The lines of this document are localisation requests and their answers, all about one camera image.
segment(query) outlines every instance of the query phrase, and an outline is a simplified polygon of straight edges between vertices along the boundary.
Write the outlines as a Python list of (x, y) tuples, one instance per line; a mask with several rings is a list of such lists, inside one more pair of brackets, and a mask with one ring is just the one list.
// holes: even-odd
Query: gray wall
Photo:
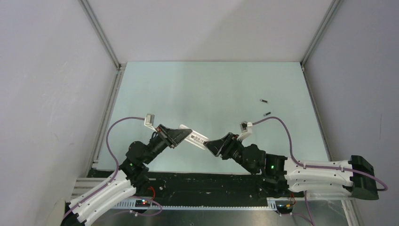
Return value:
[(398, 225), (399, 1), (347, 0), (305, 66), (334, 159), (364, 156), (389, 191), (358, 201), (365, 225)]
[(79, 2), (0, 1), (0, 225), (44, 225), (89, 161), (115, 68)]

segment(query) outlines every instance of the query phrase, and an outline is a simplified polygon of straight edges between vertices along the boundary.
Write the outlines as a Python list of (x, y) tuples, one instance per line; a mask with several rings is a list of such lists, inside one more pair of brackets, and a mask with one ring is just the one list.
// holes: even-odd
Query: white tabletop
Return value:
[[(154, 126), (176, 129), (184, 124), (214, 140), (228, 132), (239, 134), (241, 121), (258, 121), (267, 112), (286, 123), (297, 159), (327, 161), (299, 63), (129, 62), (108, 127), (124, 117), (152, 113)], [(253, 143), (267, 153), (289, 156), (287, 134), (278, 121), (258, 124), (253, 131), (244, 146)], [(115, 126), (109, 142), (119, 163), (133, 141), (147, 144), (151, 134), (143, 121)], [(148, 167), (166, 172), (247, 173), (233, 160), (216, 158), (186, 141), (165, 149)], [(115, 169), (105, 142), (97, 169)]]

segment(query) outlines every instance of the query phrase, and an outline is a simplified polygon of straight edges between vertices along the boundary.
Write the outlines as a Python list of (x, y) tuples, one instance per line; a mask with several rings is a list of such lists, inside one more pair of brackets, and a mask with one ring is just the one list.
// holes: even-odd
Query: white wall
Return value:
[(332, 0), (91, 0), (121, 62), (300, 61)]
[(115, 68), (77, 0), (0, 1), (1, 225), (44, 225), (69, 199)]
[(365, 225), (398, 225), (399, 2), (344, 1), (305, 66), (334, 159), (365, 157), (390, 187), (358, 201)]

